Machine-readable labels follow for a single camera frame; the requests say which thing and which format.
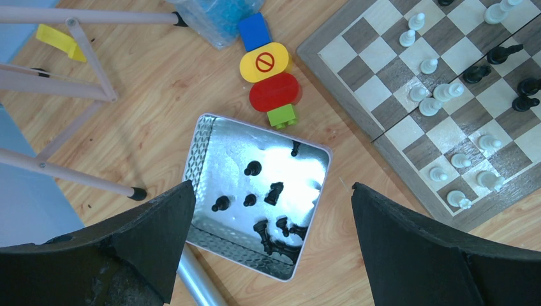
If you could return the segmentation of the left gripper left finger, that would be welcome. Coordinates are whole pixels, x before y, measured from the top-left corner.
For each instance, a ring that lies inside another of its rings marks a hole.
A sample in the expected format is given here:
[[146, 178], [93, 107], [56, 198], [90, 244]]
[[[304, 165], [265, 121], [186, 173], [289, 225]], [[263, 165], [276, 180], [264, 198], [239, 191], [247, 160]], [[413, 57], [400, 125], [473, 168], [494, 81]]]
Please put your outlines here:
[[164, 305], [195, 210], [190, 180], [44, 244], [1, 249], [2, 305]]

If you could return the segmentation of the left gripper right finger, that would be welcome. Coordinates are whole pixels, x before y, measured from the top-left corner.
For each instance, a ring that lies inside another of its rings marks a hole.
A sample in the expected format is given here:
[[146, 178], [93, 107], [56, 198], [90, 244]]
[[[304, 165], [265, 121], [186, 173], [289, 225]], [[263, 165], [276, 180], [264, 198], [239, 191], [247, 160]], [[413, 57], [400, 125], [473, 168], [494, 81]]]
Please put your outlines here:
[[540, 253], [476, 237], [352, 187], [376, 305], [539, 305]]

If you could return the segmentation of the wooden chess board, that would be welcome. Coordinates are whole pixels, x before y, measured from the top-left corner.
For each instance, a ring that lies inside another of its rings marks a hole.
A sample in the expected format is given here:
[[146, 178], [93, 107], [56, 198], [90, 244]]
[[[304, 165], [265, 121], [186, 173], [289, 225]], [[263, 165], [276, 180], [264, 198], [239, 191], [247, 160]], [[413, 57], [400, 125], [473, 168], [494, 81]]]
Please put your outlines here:
[[297, 52], [437, 221], [540, 190], [539, 1], [348, 1]]

